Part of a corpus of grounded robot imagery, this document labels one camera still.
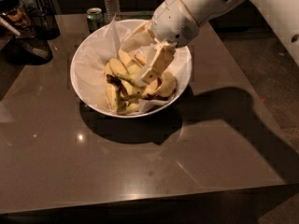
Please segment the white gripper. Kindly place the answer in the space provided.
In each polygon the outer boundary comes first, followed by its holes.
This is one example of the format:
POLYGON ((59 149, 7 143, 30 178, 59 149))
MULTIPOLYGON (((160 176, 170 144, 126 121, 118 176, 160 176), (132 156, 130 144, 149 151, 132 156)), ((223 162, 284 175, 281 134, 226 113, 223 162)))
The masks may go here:
POLYGON ((120 46, 125 52, 149 46, 147 63, 135 79, 136 86, 145 87, 160 76, 174 60, 175 47, 187 46, 198 33, 199 26, 180 0, 164 0, 154 11, 151 21, 138 25, 120 46), (153 35, 165 42, 151 44, 153 35))

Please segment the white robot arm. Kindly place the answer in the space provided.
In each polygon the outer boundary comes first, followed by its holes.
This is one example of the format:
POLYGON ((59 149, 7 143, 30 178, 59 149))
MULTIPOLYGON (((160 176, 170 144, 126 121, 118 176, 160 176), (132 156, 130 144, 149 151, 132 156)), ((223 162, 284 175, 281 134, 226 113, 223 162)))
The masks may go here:
POLYGON ((234 10, 240 21, 252 18, 250 12, 256 11, 299 64, 299 0, 164 0, 152 18, 121 44, 124 51, 156 44, 146 66, 133 77, 134 84, 150 84, 173 61, 175 49, 189 45, 207 22, 226 17, 234 10))

